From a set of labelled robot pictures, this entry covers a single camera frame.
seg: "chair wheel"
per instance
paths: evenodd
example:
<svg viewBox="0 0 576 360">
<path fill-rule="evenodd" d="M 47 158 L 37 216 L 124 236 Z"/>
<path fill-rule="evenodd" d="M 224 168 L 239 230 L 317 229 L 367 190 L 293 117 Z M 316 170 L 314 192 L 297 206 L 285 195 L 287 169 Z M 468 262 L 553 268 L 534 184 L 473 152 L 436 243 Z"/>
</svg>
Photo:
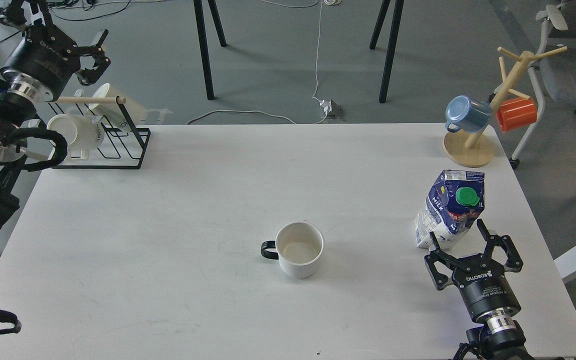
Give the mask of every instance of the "chair wheel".
<svg viewBox="0 0 576 360">
<path fill-rule="evenodd" d="M 519 167 L 519 159 L 508 159 L 508 162 L 510 162 L 510 167 L 512 167 L 512 170 L 515 170 L 517 167 Z"/>
</svg>

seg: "wooden mug tree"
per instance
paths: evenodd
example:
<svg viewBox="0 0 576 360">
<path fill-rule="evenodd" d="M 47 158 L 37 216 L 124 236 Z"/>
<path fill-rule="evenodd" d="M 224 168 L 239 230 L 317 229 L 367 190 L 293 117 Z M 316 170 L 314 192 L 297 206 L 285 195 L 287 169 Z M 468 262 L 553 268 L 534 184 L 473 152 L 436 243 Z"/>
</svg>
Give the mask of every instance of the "wooden mug tree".
<svg viewBox="0 0 576 360">
<path fill-rule="evenodd" d="M 521 55 L 516 55 L 503 47 L 498 47 L 497 51 L 514 59 L 516 63 L 510 70 L 510 73 L 506 75 L 504 58 L 502 56 L 499 57 L 499 67 L 501 68 L 501 79 L 503 82 L 499 91 L 490 102 L 490 108 L 492 109 L 491 114 L 495 116 L 502 103 L 508 98 L 509 94 L 514 94 L 515 96 L 524 99 L 530 99 L 530 96 L 516 91 L 513 88 L 519 82 L 519 79 L 522 78 L 526 70 L 528 70 L 531 62 L 562 53 L 566 50 L 568 50 L 568 48 L 564 46 L 544 52 L 540 55 L 535 55 L 530 51 L 523 51 Z M 464 130 L 448 132 L 443 137 L 443 150 L 453 162 L 456 162 L 460 166 L 485 166 L 490 162 L 490 160 L 492 160 L 495 151 L 490 139 L 486 136 L 482 136 L 484 130 L 485 128 L 473 134 L 469 134 Z"/>
</svg>

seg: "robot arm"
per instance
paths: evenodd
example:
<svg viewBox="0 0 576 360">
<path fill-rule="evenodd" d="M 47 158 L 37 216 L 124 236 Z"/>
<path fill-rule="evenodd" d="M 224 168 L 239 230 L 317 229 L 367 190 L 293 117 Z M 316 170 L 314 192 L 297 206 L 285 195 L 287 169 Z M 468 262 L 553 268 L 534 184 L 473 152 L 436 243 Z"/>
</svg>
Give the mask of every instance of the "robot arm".
<svg viewBox="0 0 576 360">
<path fill-rule="evenodd" d="M 31 18 L 26 24 L 22 8 L 29 3 Z M 11 0 L 0 7 L 0 23 L 17 28 L 22 39 L 0 69 L 0 229 L 19 208 L 19 199 L 10 194 L 22 170 L 39 171 L 60 164 L 66 158 L 67 142 L 58 132 L 44 128 L 21 128 L 35 119 L 39 101 L 59 98 L 68 81 L 76 75 L 82 85 L 94 84 L 110 65 L 102 44 L 108 30 L 101 30 L 90 46 L 77 46 L 70 36 L 54 25 L 46 0 Z M 92 68 L 81 68 L 80 57 L 92 57 Z M 27 138 L 51 141 L 51 159 L 25 164 Z"/>
<path fill-rule="evenodd" d="M 482 324 L 466 331 L 468 342 L 460 344 L 453 360 L 463 360 L 467 353 L 486 360 L 533 360 L 524 349 L 523 330 L 512 319 L 522 308 L 505 276 L 507 271 L 521 271 L 524 262 L 510 236 L 491 235 L 482 219 L 477 220 L 477 227 L 486 242 L 483 253 L 457 259 L 439 248 L 439 242 L 431 232 L 434 250 L 424 257 L 434 287 L 443 290 L 448 285 L 455 285 L 471 320 Z M 505 264 L 492 259 L 497 247 L 505 251 Z M 437 271 L 436 263 L 452 272 L 450 278 Z"/>
</svg>

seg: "white cup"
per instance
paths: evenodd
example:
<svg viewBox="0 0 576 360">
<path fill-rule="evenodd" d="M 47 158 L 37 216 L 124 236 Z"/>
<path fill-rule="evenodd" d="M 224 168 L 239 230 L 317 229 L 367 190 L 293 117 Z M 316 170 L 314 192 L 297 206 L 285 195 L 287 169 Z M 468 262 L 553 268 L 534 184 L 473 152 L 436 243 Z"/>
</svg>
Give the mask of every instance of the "white cup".
<svg viewBox="0 0 576 360">
<path fill-rule="evenodd" d="M 135 125 L 146 119 L 146 109 L 139 102 L 132 100 L 132 98 L 126 96 L 126 94 L 121 90 L 107 82 L 98 88 L 92 95 L 93 98 L 114 99 L 118 96 L 120 98 L 126 98 L 124 107 L 126 108 L 126 111 L 128 111 L 128 114 Z M 130 125 L 128 124 L 124 114 L 122 114 L 121 109 L 119 109 L 117 103 L 90 104 L 89 109 L 98 116 L 105 116 L 108 119 L 108 123 L 113 127 L 118 128 L 123 132 L 130 132 Z"/>
<path fill-rule="evenodd" d="M 98 148 L 106 135 L 101 125 L 93 120 L 93 116 L 88 115 L 57 114 L 48 121 L 46 129 L 54 130 L 66 139 L 70 159 L 73 159 L 73 152 L 79 152 L 78 159 L 87 160 L 89 150 Z"/>
<path fill-rule="evenodd" d="M 264 258 L 279 260 L 283 272 L 297 279 L 308 278 L 317 271 L 323 251 L 324 235 L 303 221 L 289 223 L 279 230 L 274 241 L 261 244 Z"/>
</svg>

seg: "black table leg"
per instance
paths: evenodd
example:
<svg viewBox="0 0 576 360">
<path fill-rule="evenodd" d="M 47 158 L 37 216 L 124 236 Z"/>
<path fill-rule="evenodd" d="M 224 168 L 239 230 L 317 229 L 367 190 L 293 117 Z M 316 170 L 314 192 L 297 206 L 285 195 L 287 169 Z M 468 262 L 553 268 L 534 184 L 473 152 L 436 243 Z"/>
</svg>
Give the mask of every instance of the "black table leg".
<svg viewBox="0 0 576 360">
<path fill-rule="evenodd" d="M 192 0 L 194 4 L 194 18 L 197 22 L 197 35 L 199 36 L 199 51 L 201 52 L 201 65 L 203 66 L 203 80 L 206 84 L 206 97 L 215 100 L 213 90 L 213 76 L 210 71 L 210 59 L 208 56 L 208 41 L 206 40 L 206 24 L 204 23 L 204 8 L 202 0 Z"/>
<path fill-rule="evenodd" d="M 392 16 L 392 27 L 390 28 L 390 38 L 388 39 L 388 50 L 386 50 L 386 64 L 383 67 L 383 77 L 381 78 L 381 89 L 379 91 L 380 104 L 386 102 L 388 85 L 391 82 L 391 71 L 393 71 L 393 59 L 395 57 L 395 48 L 397 47 L 397 37 L 400 33 L 403 8 L 404 0 L 395 0 L 395 13 Z"/>
<path fill-rule="evenodd" d="M 370 39 L 370 50 L 375 50 L 375 47 L 377 46 L 377 39 L 379 39 L 379 34 L 382 32 L 382 26 L 384 25 L 386 12 L 388 11 L 388 6 L 390 4 L 391 0 L 383 0 L 381 2 L 381 8 L 379 9 L 379 15 L 377 16 L 377 23 L 375 23 L 374 30 L 372 30 L 372 38 Z"/>
<path fill-rule="evenodd" d="M 217 11 L 217 4 L 215 3 L 215 0 L 208 0 L 208 6 L 210 7 L 210 14 L 212 15 L 212 21 L 214 21 L 214 27 L 217 29 L 219 45 L 221 45 L 222 48 L 225 48 L 228 46 L 228 43 L 226 43 L 224 28 L 222 28 L 222 20 L 219 18 L 219 11 Z"/>
</svg>

